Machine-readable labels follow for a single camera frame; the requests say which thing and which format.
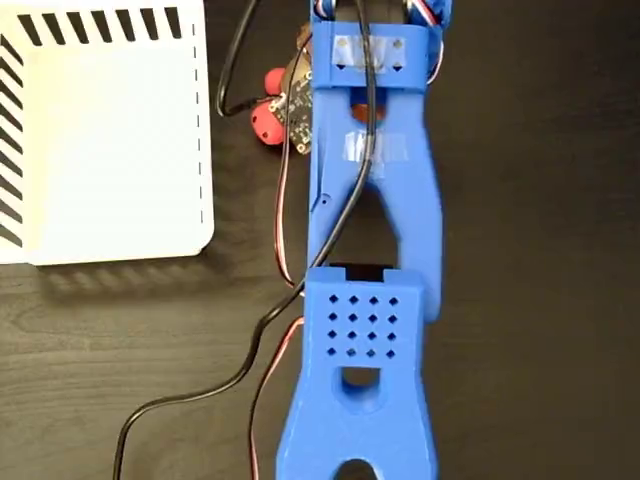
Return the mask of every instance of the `blue plastic bracket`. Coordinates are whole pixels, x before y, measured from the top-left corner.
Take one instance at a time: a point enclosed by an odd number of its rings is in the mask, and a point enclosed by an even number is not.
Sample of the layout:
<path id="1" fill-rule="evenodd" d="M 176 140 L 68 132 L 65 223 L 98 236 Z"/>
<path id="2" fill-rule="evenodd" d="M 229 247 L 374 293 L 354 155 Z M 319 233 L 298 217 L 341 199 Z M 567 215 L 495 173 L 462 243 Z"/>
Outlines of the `blue plastic bracket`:
<path id="1" fill-rule="evenodd" d="M 434 480 L 437 464 L 420 369 L 424 282 L 387 270 L 349 282 L 342 268 L 307 277 L 303 368 L 280 451 L 278 480 L 332 480 L 364 460 L 379 480 Z M 379 369 L 354 387 L 342 369 Z"/>
<path id="2" fill-rule="evenodd" d="M 433 3 L 446 26 L 451 1 Z M 361 166 L 365 126 L 351 107 L 364 103 L 366 87 L 359 26 L 315 13 L 312 23 L 309 262 Z M 309 271 L 303 366 L 278 451 L 277 480 L 333 480 L 355 459 L 369 463 L 378 480 L 437 478 L 420 370 L 425 322 L 436 320 L 441 296 L 442 212 L 424 104 L 439 48 L 434 38 L 439 43 L 442 28 L 374 24 L 371 32 L 385 114 L 368 186 L 380 195 L 394 229 L 400 269 L 386 270 L 383 282 L 348 281 L 341 268 Z M 342 375 L 348 367 L 378 369 L 379 380 L 349 385 Z"/>

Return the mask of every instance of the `ventilation holes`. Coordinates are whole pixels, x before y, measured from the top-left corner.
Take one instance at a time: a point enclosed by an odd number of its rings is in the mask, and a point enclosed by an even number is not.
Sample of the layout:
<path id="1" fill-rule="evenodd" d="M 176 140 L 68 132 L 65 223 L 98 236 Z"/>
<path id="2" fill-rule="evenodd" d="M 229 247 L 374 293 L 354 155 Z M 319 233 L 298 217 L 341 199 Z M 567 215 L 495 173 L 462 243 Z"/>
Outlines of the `ventilation holes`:
<path id="1" fill-rule="evenodd" d="M 44 23 L 47 24 L 47 27 L 49 27 L 49 31 L 56 43 L 58 45 L 64 45 L 66 42 L 64 41 L 64 35 L 62 35 L 62 30 L 60 29 L 60 24 L 56 16 L 53 13 L 44 13 L 42 14 L 42 18 L 44 19 Z"/>
<path id="2" fill-rule="evenodd" d="M 133 31 L 133 24 L 131 23 L 131 15 L 129 10 L 116 10 L 116 16 L 124 32 L 124 36 L 130 42 L 136 41 L 136 34 Z"/>
<path id="3" fill-rule="evenodd" d="M 0 129 L 0 138 L 2 138 L 2 132 L 3 130 Z M 0 164 L 7 167 L 9 170 L 11 170 L 13 173 L 18 175 L 19 177 L 22 177 L 22 169 L 19 166 L 17 166 L 14 162 L 12 162 L 9 159 L 9 157 L 7 157 L 4 153 L 2 153 L 2 150 L 0 150 Z"/>
<path id="4" fill-rule="evenodd" d="M 16 246 L 22 247 L 22 240 L 20 240 L 20 238 L 11 230 L 2 225 L 0 225 L 0 238 L 4 238 L 5 240 L 13 243 Z"/>
<path id="5" fill-rule="evenodd" d="M 102 40 L 106 43 L 113 42 L 111 32 L 109 31 L 109 24 L 107 23 L 107 16 L 104 12 L 94 10 L 91 12 L 91 16 L 93 17 L 93 21 L 96 22 L 96 27 L 98 28 L 98 32 L 100 32 Z"/>
<path id="6" fill-rule="evenodd" d="M 153 14 L 153 8 L 141 8 L 140 14 L 144 21 L 145 27 L 147 27 L 147 33 L 151 40 L 158 40 L 158 25 L 156 25 L 156 17 Z"/>
<path id="7" fill-rule="evenodd" d="M 67 18 L 69 19 L 69 23 L 73 27 L 73 31 L 76 32 L 78 41 L 83 45 L 89 43 L 89 36 L 87 35 L 87 31 L 84 28 L 84 22 L 82 21 L 80 12 L 67 12 Z"/>
<path id="8" fill-rule="evenodd" d="M 18 51 L 15 48 L 13 48 L 13 45 L 9 43 L 9 40 L 7 40 L 7 37 L 5 37 L 4 35 L 0 35 L 0 47 L 4 48 L 7 52 L 9 52 L 9 54 L 13 58 L 15 58 L 16 62 L 24 66 L 24 60 L 22 60 L 22 57 L 20 56 Z"/>
<path id="9" fill-rule="evenodd" d="M 176 7 L 167 7 L 164 9 L 167 14 L 167 21 L 169 22 L 169 28 L 173 38 L 182 38 L 182 32 L 180 31 L 180 17 L 178 16 L 178 9 Z"/>
<path id="10" fill-rule="evenodd" d="M 13 125 L 18 131 L 22 132 L 22 124 L 13 114 L 0 103 L 0 118 L 4 118 L 9 124 Z"/>
<path id="11" fill-rule="evenodd" d="M 16 212 L 13 208 L 11 208 L 8 204 L 2 201 L 0 198 L 0 213 L 4 213 L 7 217 L 12 220 L 22 223 L 22 215 Z"/>
<path id="12" fill-rule="evenodd" d="M 22 102 L 18 98 L 18 96 L 11 91 L 6 83 L 0 80 L 0 93 L 4 94 L 11 102 L 15 104 L 20 110 L 22 110 Z"/>
<path id="13" fill-rule="evenodd" d="M 13 148 L 20 155 L 22 155 L 24 153 L 23 150 L 22 150 L 22 147 L 20 146 L 20 144 L 18 142 L 16 142 L 14 140 L 14 138 L 11 135 L 9 135 L 7 133 L 7 131 L 4 130 L 3 128 L 1 128 L 1 127 L 0 127 L 0 140 L 4 140 L 5 142 L 7 142 L 7 145 L 9 145 L 11 148 Z"/>
<path id="14" fill-rule="evenodd" d="M 18 74 L 11 68 L 11 66 L 7 63 L 4 58 L 0 57 L 0 72 L 5 72 L 11 80 L 16 82 L 16 84 L 22 88 L 24 84 L 22 83 L 22 79 L 18 76 Z"/>
<path id="15" fill-rule="evenodd" d="M 38 35 L 38 31 L 36 30 L 36 26 L 33 23 L 33 19 L 31 15 L 18 15 L 18 20 L 22 25 L 25 33 L 36 47 L 42 46 L 42 40 L 40 40 L 40 35 Z"/>

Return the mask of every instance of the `wood grain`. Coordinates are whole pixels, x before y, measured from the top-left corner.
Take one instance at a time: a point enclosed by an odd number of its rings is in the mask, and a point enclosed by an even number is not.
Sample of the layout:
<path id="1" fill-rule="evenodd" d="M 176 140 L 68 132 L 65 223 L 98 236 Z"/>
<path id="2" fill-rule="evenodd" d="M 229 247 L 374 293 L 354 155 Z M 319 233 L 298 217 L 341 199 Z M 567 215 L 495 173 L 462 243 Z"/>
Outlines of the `wood grain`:
<path id="1" fill-rule="evenodd" d="M 264 72 L 293 52 L 306 2 L 268 3 L 233 96 L 260 91 Z M 212 89 L 241 8 L 208 2 Z M 428 108 L 446 288 L 425 380 L 445 480 L 637 476 L 639 18 L 631 0 L 455 5 Z M 244 117 L 216 118 L 212 133 L 217 233 L 202 256 L 0 268 L 3 480 L 109 478 L 126 415 L 232 373 L 255 319 L 285 291 L 271 246 L 278 154 L 254 140 Z M 287 216 L 295 271 L 307 177 L 296 158 Z M 368 198 L 336 257 L 393 261 L 382 217 Z M 284 323 L 267 334 L 259 367 Z M 261 404 L 265 479 L 298 354 L 296 343 Z M 257 377 L 143 420 L 125 479 L 249 478 Z"/>

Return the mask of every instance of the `black cable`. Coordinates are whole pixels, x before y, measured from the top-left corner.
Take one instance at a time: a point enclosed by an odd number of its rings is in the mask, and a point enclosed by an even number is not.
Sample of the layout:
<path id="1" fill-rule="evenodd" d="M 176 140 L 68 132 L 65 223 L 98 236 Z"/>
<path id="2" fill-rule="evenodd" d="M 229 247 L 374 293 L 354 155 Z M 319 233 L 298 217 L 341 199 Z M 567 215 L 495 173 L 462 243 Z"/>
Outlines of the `black cable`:
<path id="1" fill-rule="evenodd" d="M 338 238 L 342 234 L 344 230 L 345 224 L 353 210 L 360 199 L 362 192 L 367 183 L 367 179 L 369 177 L 369 172 L 371 171 L 371 166 L 373 164 L 373 153 L 375 150 L 376 144 L 376 77 L 375 71 L 373 67 L 373 59 L 371 53 L 371 41 L 370 41 L 370 29 L 369 24 L 367 22 L 367 16 L 365 12 L 364 5 L 362 0 L 355 0 L 356 6 L 358 8 L 358 19 L 360 23 L 360 32 L 362 35 L 362 43 L 364 47 L 365 53 L 365 74 L 366 74 L 366 83 L 367 83 L 367 103 L 368 103 L 368 115 L 367 115 L 367 132 L 366 139 L 364 145 L 364 155 L 362 159 L 362 166 L 360 167 L 360 171 L 358 173 L 358 177 L 355 181 L 354 188 L 351 192 L 351 195 L 347 199 L 342 212 L 340 213 L 338 220 L 336 221 L 335 226 L 333 227 L 331 233 L 327 237 L 325 243 L 320 248 L 316 258 L 311 263 L 310 267 L 317 267 L 322 265 L 329 253 L 335 246 Z M 244 15 L 243 18 L 250 17 L 251 15 Z M 135 424 L 136 421 L 142 417 L 142 415 L 155 410 L 159 407 L 165 407 L 169 405 L 176 404 L 184 404 L 195 402 L 198 400 L 204 400 L 207 398 L 211 398 L 220 393 L 226 392 L 230 388 L 233 388 L 238 383 L 240 383 L 249 373 L 251 367 L 255 363 L 258 350 L 260 347 L 260 341 L 262 339 L 262 335 L 265 329 L 273 322 L 278 316 L 289 306 L 294 300 L 300 295 L 300 293 L 304 290 L 305 279 L 303 278 L 291 291 L 289 295 L 282 298 L 271 310 L 269 310 L 265 315 L 258 320 L 256 324 L 253 334 L 251 336 L 251 343 L 249 344 L 249 352 L 245 357 L 244 362 L 240 366 L 240 369 L 233 374 L 230 378 L 225 380 L 224 382 L 219 383 L 218 385 L 200 390 L 192 393 L 185 393 L 179 395 L 171 395 L 167 397 L 158 398 L 156 400 L 152 400 L 144 405 L 138 407 L 125 421 L 120 430 L 120 434 L 118 436 L 118 443 L 116 446 L 116 453 L 113 464 L 113 480 L 120 480 L 122 474 L 122 465 L 124 462 L 124 450 L 127 442 L 127 437 L 129 432 L 131 431 L 131 427 Z"/>
<path id="2" fill-rule="evenodd" d="M 227 93 L 233 78 L 236 61 L 238 60 L 240 49 L 242 48 L 242 44 L 244 43 L 244 39 L 247 35 L 247 30 L 249 29 L 251 22 L 253 22 L 253 18 L 255 17 L 260 1 L 261 0 L 249 0 L 244 13 L 242 14 L 242 18 L 238 23 L 238 28 L 236 28 L 236 31 L 233 34 L 229 50 L 227 50 L 227 57 L 224 61 L 222 72 L 220 73 L 218 95 L 216 98 L 216 110 L 218 115 L 221 117 L 232 117 L 238 113 L 244 112 L 245 110 L 252 109 L 259 103 L 267 102 L 273 98 L 269 96 L 254 97 L 227 108 Z"/>

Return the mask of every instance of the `black stripes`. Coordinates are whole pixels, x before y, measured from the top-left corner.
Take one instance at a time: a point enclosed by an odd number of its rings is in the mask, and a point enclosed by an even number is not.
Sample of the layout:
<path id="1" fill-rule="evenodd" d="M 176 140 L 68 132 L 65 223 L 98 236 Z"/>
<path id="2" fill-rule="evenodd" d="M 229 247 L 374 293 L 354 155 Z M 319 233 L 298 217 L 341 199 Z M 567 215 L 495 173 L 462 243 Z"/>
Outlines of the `black stripes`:
<path id="1" fill-rule="evenodd" d="M 85 15 L 79 11 L 65 12 L 64 14 L 45 13 L 42 14 L 44 22 L 36 22 L 35 18 L 32 15 L 18 16 L 22 28 L 31 43 L 36 47 L 45 46 L 51 39 L 57 45 L 75 44 L 76 41 L 81 45 L 87 45 L 91 43 L 89 32 L 96 29 L 105 43 L 112 43 L 120 35 L 120 32 L 124 34 L 124 37 L 129 42 L 135 42 L 143 38 L 157 41 L 160 40 L 161 29 L 158 24 L 160 21 L 166 22 L 164 31 L 168 30 L 171 38 L 181 39 L 183 37 L 177 7 L 118 9 L 113 11 L 93 10 L 86 12 Z M 144 28 L 136 28 L 136 25 L 140 25 L 138 19 L 142 19 Z M 63 22 L 65 22 L 65 25 L 71 25 L 75 36 L 73 34 L 65 36 Z M 22 64 L 22 58 L 15 49 L 10 44 L 6 48 Z"/>

